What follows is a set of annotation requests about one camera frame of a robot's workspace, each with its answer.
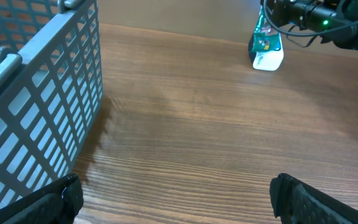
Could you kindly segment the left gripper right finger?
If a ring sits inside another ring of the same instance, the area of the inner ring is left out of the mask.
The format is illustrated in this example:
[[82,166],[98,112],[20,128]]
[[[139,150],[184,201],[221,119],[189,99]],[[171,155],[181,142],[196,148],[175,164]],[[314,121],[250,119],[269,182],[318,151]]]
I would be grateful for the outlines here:
[[282,223],[358,223],[358,210],[281,173],[270,182],[273,214]]

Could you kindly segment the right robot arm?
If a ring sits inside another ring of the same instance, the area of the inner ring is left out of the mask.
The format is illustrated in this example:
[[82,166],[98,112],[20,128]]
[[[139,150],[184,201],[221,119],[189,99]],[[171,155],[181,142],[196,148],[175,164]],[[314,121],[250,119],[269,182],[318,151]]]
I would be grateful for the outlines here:
[[336,47],[358,51],[358,0],[261,0],[268,25],[292,37],[317,38]]

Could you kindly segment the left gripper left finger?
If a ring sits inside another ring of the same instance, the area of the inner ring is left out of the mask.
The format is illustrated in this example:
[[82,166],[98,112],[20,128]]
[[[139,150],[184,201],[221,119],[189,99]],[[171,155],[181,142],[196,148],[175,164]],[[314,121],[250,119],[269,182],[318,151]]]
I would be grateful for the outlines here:
[[68,174],[0,209],[0,224],[73,223],[84,204],[76,174]]

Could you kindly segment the green 3M gloves packet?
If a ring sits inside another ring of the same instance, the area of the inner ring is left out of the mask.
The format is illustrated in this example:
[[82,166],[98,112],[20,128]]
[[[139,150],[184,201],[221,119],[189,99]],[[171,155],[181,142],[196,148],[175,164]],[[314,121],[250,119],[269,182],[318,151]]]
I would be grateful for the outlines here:
[[263,8],[260,8],[259,16],[250,39],[251,52],[269,52],[282,49],[281,36],[267,22]]

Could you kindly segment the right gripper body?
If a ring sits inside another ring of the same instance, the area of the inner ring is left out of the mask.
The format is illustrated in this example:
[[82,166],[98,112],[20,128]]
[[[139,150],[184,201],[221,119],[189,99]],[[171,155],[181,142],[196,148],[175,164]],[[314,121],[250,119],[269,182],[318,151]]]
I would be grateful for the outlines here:
[[289,0],[260,0],[262,6],[266,5],[270,20],[277,26],[285,26],[290,23]]

